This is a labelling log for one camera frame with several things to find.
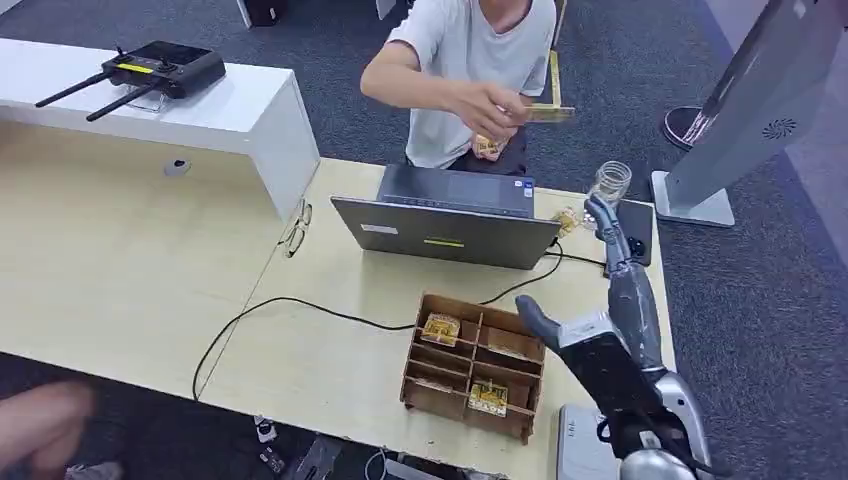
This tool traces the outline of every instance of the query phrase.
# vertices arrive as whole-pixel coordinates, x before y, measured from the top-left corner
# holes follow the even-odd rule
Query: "round base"
[[[665,138],[678,148],[682,148],[687,152],[692,149],[692,144],[684,141],[683,137],[692,126],[692,122],[698,114],[701,113],[701,107],[677,107],[669,110],[665,114],[665,119],[662,124],[662,131]]]

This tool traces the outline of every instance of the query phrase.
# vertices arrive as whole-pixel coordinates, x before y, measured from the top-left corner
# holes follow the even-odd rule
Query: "robotic hand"
[[[701,413],[693,392],[662,363],[659,321],[645,269],[631,258],[615,211],[592,195],[586,209],[606,244],[609,312],[560,324],[529,296],[518,315],[568,365],[606,420],[598,439],[622,460],[622,480],[711,480]],[[609,436],[603,432],[608,427]]]

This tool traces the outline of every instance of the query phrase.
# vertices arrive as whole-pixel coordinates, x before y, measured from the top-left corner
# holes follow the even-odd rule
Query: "person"
[[[32,480],[119,479],[115,462],[67,468],[93,411],[94,393],[79,382],[52,383],[0,400],[0,477],[26,459]]]
[[[523,175],[527,106],[545,86],[553,0],[417,0],[362,73],[362,93],[410,108],[407,162]],[[480,135],[500,146],[476,148]]]

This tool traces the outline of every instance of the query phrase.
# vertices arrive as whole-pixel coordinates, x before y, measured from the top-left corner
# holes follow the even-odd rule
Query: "wooden divider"
[[[421,338],[431,313],[460,319],[456,345]],[[527,444],[541,393],[545,350],[517,315],[438,295],[424,295],[403,373],[400,400]],[[504,386],[506,416],[468,406],[475,381]]]

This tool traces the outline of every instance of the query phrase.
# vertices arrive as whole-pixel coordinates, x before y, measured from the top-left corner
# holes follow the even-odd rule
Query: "hand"
[[[457,82],[447,103],[448,110],[474,133],[496,143],[505,143],[527,120],[527,107],[518,93],[491,83]]]

